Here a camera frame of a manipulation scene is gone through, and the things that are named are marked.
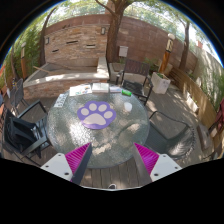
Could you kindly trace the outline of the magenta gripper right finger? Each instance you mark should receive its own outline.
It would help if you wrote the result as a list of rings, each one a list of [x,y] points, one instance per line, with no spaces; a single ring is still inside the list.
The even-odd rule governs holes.
[[[154,182],[181,170],[181,167],[167,154],[157,154],[137,143],[134,144],[133,155],[140,177],[145,182]]]

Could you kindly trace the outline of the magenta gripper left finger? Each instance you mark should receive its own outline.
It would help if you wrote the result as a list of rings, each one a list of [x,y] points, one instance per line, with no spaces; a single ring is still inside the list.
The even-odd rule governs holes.
[[[92,144],[87,143],[67,154],[57,153],[41,168],[76,185],[81,183],[92,154]]]

